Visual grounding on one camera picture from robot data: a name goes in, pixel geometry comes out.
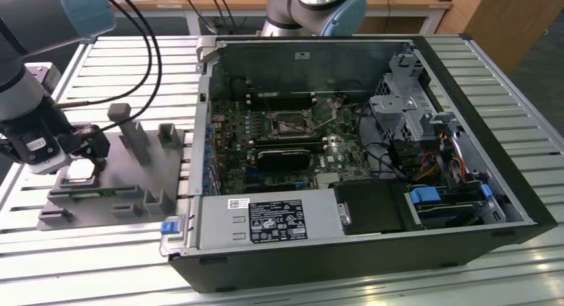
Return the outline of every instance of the wooden table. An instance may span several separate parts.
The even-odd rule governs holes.
[[[235,17],[267,16],[267,0],[225,0]],[[213,0],[192,0],[204,17],[217,17]],[[148,17],[184,17],[191,35],[201,35],[200,23],[196,13],[187,0],[153,0],[137,2],[139,9]],[[368,0],[367,17],[424,17],[420,33],[432,34],[436,31],[444,12],[452,8],[451,2],[439,0]]]

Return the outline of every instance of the barcode sticker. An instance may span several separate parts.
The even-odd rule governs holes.
[[[229,199],[228,200],[228,209],[245,209],[248,208],[248,203],[251,200],[248,198]]]

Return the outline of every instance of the motherboard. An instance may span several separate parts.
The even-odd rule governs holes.
[[[325,189],[340,180],[369,178],[355,133],[357,109],[344,96],[311,93],[213,100],[220,193]]]

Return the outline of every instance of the white sticker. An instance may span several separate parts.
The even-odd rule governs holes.
[[[35,141],[31,141],[29,143],[27,143],[25,146],[27,146],[27,149],[29,149],[29,151],[33,152],[47,146],[47,141],[43,137],[40,137]]]
[[[300,52],[295,54],[295,59],[300,60],[300,59],[309,59],[309,53],[308,52]]]
[[[245,209],[248,208],[248,203],[251,199],[241,198],[241,199],[228,199],[228,209]]]
[[[181,9],[181,5],[179,4],[159,4],[157,8],[159,9]]]

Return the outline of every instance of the metal bracket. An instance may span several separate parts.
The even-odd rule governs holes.
[[[200,63],[209,61],[217,55],[216,37],[204,36],[197,39],[196,57]]]

